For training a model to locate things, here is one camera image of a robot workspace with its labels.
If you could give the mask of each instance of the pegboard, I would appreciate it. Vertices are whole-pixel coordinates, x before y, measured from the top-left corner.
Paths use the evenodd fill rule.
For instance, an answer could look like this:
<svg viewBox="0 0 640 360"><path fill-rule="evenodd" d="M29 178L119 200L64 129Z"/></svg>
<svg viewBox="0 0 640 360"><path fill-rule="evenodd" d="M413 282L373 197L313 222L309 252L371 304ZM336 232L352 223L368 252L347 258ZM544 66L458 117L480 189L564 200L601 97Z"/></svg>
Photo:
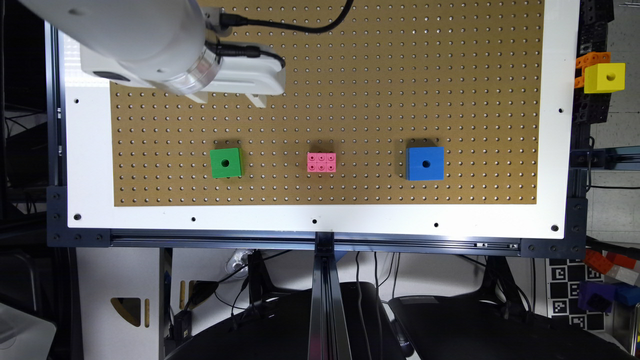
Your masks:
<svg viewBox="0 0 640 360"><path fill-rule="evenodd" d="M321 26L341 2L238 7ZM111 85L115 206L535 204L542 1L357 1L334 31L234 29L287 61L286 93L259 109ZM443 181L405 179L408 147L442 146ZM212 179L209 150L240 147L244 176ZM337 153L309 174L307 152Z"/></svg>

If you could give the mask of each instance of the yellow block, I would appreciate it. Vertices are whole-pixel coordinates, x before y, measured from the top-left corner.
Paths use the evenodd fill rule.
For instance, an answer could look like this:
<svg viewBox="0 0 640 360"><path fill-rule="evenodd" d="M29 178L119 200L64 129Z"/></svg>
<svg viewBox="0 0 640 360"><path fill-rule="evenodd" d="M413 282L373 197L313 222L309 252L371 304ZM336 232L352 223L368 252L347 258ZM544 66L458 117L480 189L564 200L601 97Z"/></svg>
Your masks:
<svg viewBox="0 0 640 360"><path fill-rule="evenodd" d="M624 63L596 64L584 72L584 93L605 94L624 90Z"/></svg>

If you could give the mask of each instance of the blue cube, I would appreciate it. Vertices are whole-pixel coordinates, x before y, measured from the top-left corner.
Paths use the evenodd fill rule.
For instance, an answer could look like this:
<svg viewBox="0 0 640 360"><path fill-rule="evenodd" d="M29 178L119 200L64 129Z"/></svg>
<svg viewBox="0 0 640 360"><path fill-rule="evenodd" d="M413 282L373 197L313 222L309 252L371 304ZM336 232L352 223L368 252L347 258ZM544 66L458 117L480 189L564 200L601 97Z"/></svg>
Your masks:
<svg viewBox="0 0 640 360"><path fill-rule="evenodd" d="M407 149L407 180L444 180L444 148Z"/></svg>

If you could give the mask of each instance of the green block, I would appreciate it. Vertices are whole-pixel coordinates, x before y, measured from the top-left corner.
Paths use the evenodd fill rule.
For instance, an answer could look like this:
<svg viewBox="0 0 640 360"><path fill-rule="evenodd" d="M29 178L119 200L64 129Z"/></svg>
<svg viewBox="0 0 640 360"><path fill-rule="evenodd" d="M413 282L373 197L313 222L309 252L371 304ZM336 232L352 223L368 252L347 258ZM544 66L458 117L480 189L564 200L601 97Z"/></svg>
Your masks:
<svg viewBox="0 0 640 360"><path fill-rule="evenodd" d="M242 176L241 151L238 148L209 150L213 178Z"/></svg>

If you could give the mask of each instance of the pink lego brick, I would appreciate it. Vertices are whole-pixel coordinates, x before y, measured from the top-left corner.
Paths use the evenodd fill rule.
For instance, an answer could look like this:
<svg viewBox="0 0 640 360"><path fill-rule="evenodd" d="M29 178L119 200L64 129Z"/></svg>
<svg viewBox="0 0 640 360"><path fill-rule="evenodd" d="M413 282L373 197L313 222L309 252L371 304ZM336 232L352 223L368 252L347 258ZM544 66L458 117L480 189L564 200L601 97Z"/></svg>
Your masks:
<svg viewBox="0 0 640 360"><path fill-rule="evenodd" d="M336 172L336 154L307 153L307 172Z"/></svg>

